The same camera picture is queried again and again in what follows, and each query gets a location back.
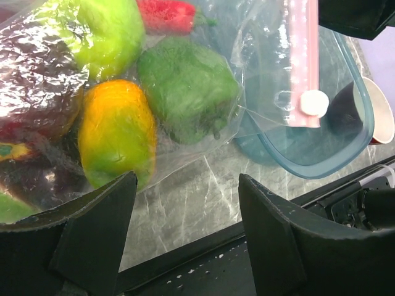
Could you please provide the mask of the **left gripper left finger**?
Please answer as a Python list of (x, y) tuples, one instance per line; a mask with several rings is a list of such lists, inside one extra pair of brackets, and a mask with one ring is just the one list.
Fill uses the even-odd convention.
[(65, 281), (114, 295), (135, 202), (125, 173), (93, 192), (1, 225), (1, 295), (56, 295)]

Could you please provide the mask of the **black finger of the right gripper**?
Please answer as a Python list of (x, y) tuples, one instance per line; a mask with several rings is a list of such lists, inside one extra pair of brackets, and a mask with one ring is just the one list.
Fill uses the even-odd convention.
[(319, 0), (318, 22), (346, 36), (373, 40), (394, 26), (394, 0)]

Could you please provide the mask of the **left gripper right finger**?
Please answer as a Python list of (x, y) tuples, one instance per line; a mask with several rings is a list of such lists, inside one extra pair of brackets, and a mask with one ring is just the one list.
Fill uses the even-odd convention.
[(393, 295), (394, 231), (349, 228), (239, 176), (258, 295)]

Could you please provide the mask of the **purple eggplant toy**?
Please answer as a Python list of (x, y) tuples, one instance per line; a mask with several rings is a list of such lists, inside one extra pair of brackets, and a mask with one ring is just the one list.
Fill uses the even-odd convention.
[(86, 194), (91, 186), (83, 172), (77, 133), (56, 142), (41, 138), (34, 154), (1, 162), (1, 190), (39, 210), (49, 210)]

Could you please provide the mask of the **yellow green mango toy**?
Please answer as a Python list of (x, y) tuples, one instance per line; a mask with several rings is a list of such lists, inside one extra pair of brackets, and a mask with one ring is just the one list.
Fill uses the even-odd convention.
[(148, 184), (156, 164), (156, 121), (137, 84), (106, 81), (85, 94), (78, 150), (94, 188), (128, 171), (135, 172), (140, 189)]

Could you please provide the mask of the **clear zip top bag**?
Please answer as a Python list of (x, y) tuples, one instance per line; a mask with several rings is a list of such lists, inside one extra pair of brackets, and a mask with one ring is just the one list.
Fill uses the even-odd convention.
[(328, 104), (317, 1), (2, 1), (1, 223)]

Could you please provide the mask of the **red apple toy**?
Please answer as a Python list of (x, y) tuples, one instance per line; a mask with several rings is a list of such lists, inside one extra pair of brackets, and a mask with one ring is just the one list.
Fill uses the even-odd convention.
[(1, 28), (1, 141), (66, 134), (87, 79), (60, 37), (35, 21), (9, 22)]

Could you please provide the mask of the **green bell pepper toy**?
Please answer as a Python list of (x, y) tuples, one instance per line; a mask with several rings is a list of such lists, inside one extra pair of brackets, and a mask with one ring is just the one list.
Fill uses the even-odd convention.
[(167, 36), (140, 55), (136, 69), (152, 112), (175, 142), (220, 139), (240, 94), (222, 55), (190, 38)]

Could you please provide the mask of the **red chili toy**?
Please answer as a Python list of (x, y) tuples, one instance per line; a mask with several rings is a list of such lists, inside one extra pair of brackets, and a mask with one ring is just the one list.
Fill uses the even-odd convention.
[(216, 26), (202, 10), (185, 1), (137, 1), (146, 31), (152, 35), (189, 35), (198, 26)]

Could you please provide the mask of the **green apple toy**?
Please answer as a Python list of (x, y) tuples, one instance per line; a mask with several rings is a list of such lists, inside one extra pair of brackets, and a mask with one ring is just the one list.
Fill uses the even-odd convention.
[(120, 75), (140, 55), (145, 29), (136, 1), (61, 1), (61, 37), (94, 81)]

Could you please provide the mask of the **green lime toy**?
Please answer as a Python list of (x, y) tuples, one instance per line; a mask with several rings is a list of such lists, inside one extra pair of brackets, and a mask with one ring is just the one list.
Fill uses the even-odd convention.
[(8, 192), (1, 193), (1, 224), (12, 224), (38, 212), (39, 209), (31, 202), (12, 196)]

